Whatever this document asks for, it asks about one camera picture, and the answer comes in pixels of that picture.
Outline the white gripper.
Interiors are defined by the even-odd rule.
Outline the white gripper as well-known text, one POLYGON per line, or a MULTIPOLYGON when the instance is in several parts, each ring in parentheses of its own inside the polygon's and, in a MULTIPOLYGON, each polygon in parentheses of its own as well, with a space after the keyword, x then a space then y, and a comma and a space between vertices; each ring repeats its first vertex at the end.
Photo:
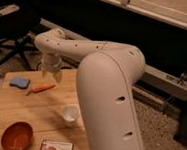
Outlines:
POLYGON ((42 77, 46 77, 48 72, 54 73, 54 79, 56 83, 60 84, 62 78, 62 72, 58 72, 62 66, 62 58, 56 54, 43 54, 42 62, 42 77))

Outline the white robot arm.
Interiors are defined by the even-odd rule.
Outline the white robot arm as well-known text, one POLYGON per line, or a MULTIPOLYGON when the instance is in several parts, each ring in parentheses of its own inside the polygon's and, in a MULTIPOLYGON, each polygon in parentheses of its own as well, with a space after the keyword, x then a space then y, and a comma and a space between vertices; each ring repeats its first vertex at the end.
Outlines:
POLYGON ((61 59, 74 59, 76 92, 90 150, 145 150, 132 85, 145 72, 145 58, 133 45, 67 40, 58 28, 38 34, 42 71, 60 77, 61 59))

